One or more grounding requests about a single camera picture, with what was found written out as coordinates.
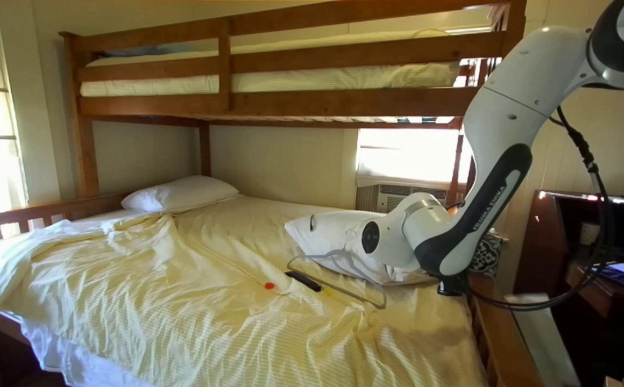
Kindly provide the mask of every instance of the bottom bunk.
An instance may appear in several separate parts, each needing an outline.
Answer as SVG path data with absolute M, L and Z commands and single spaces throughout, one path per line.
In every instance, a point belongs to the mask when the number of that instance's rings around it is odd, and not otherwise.
M 0 330 L 68 385 L 543 385 L 506 310 L 435 283 L 381 287 L 376 307 L 289 278 L 300 250 L 285 223 L 327 208 L 214 186 L 172 203 L 175 215 L 118 198 L 3 213 L 0 229 L 21 231 L 83 220 L 0 242 Z M 494 296 L 489 278 L 471 285 Z

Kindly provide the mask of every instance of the black cable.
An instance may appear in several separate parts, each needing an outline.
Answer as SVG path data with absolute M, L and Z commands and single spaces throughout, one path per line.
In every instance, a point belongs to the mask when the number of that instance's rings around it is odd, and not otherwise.
M 580 292 L 586 285 L 589 285 L 597 279 L 597 275 L 606 267 L 604 255 L 609 255 L 612 250 L 613 250 L 615 229 L 613 229 L 612 198 L 609 198 L 606 186 L 604 186 L 604 183 L 601 179 L 601 171 L 599 171 L 599 166 L 597 166 L 594 155 L 589 151 L 589 143 L 567 122 L 567 117 L 565 117 L 562 107 L 557 107 L 557 116 L 560 117 L 548 116 L 548 121 L 565 128 L 565 134 L 570 136 L 572 143 L 580 153 L 584 164 L 586 164 L 586 168 L 588 168 L 588 171 L 594 179 L 597 189 L 599 189 L 599 223 L 601 223 L 601 229 L 599 229 L 597 245 L 589 252 L 589 258 L 588 258 L 588 265 L 584 268 L 580 279 L 570 289 L 548 299 L 548 301 L 509 302 L 509 301 L 500 301 L 500 299 L 485 296 L 478 289 L 473 289 L 471 285 L 466 285 L 466 295 L 471 295 L 471 296 L 475 296 L 475 299 L 479 299 L 479 301 L 485 301 L 489 305 L 504 307 L 504 310 L 509 310 L 509 312 L 535 312 L 535 310 L 555 307 L 555 305 L 567 301 L 570 296 L 575 296 L 576 292 Z

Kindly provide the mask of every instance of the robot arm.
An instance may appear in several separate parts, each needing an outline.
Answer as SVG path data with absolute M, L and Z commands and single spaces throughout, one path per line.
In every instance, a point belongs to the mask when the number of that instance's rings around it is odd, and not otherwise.
M 465 113 L 478 168 L 465 206 L 450 215 L 436 200 L 408 196 L 382 222 L 366 223 L 363 254 L 391 267 L 417 258 L 438 279 L 465 272 L 481 234 L 528 174 L 537 128 L 579 85 L 624 88 L 624 0 L 609 5 L 592 34 L 543 28 L 522 39 Z M 400 242 L 413 254 L 389 254 Z

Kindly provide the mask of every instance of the mattress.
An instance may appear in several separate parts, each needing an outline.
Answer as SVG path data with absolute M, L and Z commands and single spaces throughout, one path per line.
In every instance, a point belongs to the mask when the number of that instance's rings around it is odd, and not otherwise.
M 234 44 L 232 54 L 308 49 L 347 43 L 376 43 L 399 39 L 435 36 L 435 30 L 385 33 L 385 34 L 339 34 L 325 39 L 275 40 L 259 44 Z M 163 52 L 112 56 L 91 62 L 91 66 L 113 66 L 133 62 L 186 59 L 217 56 L 215 49 Z M 285 93 L 285 90 L 363 90 L 363 88 L 435 88 L 451 85 L 458 74 L 458 62 L 400 64 L 400 66 L 345 66 L 345 69 L 303 69 L 303 70 L 262 70 L 232 74 L 234 93 Z M 82 82 L 82 96 L 132 96 L 132 95 L 215 95 L 217 74 L 159 77 L 159 80 L 104 80 Z
M 285 275 L 281 223 L 318 210 L 242 196 L 58 225 L 3 252 L 0 312 L 72 385 L 485 385 L 462 299 L 388 287 L 378 310 Z

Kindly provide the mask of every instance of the wooden bunk bed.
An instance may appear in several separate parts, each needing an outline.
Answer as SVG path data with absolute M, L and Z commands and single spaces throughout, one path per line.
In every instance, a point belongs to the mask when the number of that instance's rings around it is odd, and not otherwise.
M 469 7 L 490 9 L 490 30 L 475 34 L 443 34 L 427 39 L 400 39 L 378 43 L 343 43 L 336 47 L 294 47 L 287 52 L 237 54 L 232 40 L 243 34 L 281 33 L 292 28 L 321 28 L 334 23 L 373 22 L 385 16 L 408 16 L 417 13 L 462 10 Z M 265 10 L 220 19 L 188 22 L 175 26 L 141 28 L 97 36 L 65 33 L 72 62 L 72 131 L 76 141 L 77 185 L 83 196 L 77 201 L 33 206 L 0 213 L 0 238 L 5 223 L 18 223 L 27 231 L 33 222 L 77 220 L 121 206 L 121 198 L 97 198 L 98 179 L 95 164 L 92 121 L 137 121 L 201 126 L 203 171 L 208 174 L 208 124 L 325 124 L 352 126 L 404 126 L 404 116 L 458 116 L 465 113 L 478 85 L 494 59 L 522 36 L 526 0 L 431 0 L 431 2 L 323 2 L 296 9 Z M 91 66 L 92 59 L 136 47 L 157 47 L 181 40 L 214 39 L 217 54 L 206 58 L 177 58 L 162 62 L 125 62 Z M 404 85 L 361 90 L 237 90 L 242 72 L 267 70 L 317 70 L 338 66 L 393 66 L 415 62 L 450 62 L 465 85 Z M 89 82 L 153 80 L 153 77 L 201 77 L 215 74 L 217 90 L 201 95 L 82 95 Z M 489 278 L 471 278 L 473 287 L 496 296 Z M 530 348 L 509 312 L 469 299 L 471 325 L 489 385 L 543 385 Z M 18 325 L 0 315 L 0 330 L 23 340 Z

